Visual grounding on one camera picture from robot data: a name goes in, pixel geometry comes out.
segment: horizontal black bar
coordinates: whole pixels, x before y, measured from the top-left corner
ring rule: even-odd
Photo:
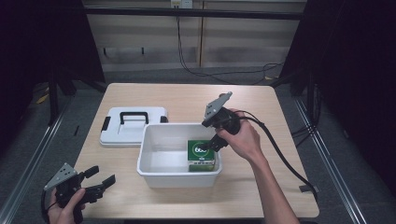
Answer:
[[[47,7],[48,10],[65,12],[81,12],[92,15],[138,15],[138,16],[176,16],[176,17],[208,17],[208,18],[242,18],[299,21],[303,13],[299,12],[266,12],[266,11],[234,11],[189,8],[155,8],[155,7]]]

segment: wooden table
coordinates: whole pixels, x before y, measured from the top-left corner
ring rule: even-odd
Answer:
[[[111,107],[163,106],[169,122],[202,122],[205,107],[220,93],[232,91],[227,108],[246,110],[264,122],[285,157],[306,177],[274,89],[263,86],[111,84],[93,120],[75,168],[84,171],[99,165],[99,174],[84,180],[84,186],[100,183],[115,174],[117,182],[104,198],[88,204],[84,217],[95,218],[251,218],[263,217],[252,170],[230,147],[220,153],[223,170],[213,188],[151,189],[136,171],[139,147],[102,147],[100,132]],[[303,183],[277,156],[256,124],[262,150],[297,217],[316,217],[318,205],[311,193],[301,193]]]

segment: green box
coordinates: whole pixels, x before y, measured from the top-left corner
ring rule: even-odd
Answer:
[[[215,151],[208,149],[201,150],[200,145],[209,140],[189,140],[188,141],[188,161],[190,172],[210,172],[216,164]]]

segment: person's left hand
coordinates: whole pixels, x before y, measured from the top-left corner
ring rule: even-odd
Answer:
[[[73,197],[70,199],[69,203],[61,208],[59,204],[56,203],[56,189],[54,189],[50,196],[50,203],[53,206],[49,209],[49,223],[50,224],[74,224],[73,210],[82,199],[85,194],[85,189],[79,189]],[[85,208],[85,204],[81,205],[81,210]]]

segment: white plastic container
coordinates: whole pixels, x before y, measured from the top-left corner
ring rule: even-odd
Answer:
[[[222,169],[220,153],[215,153],[212,172],[189,172],[187,141],[210,140],[215,133],[200,123],[149,124],[143,133],[137,172],[151,188],[212,187]]]

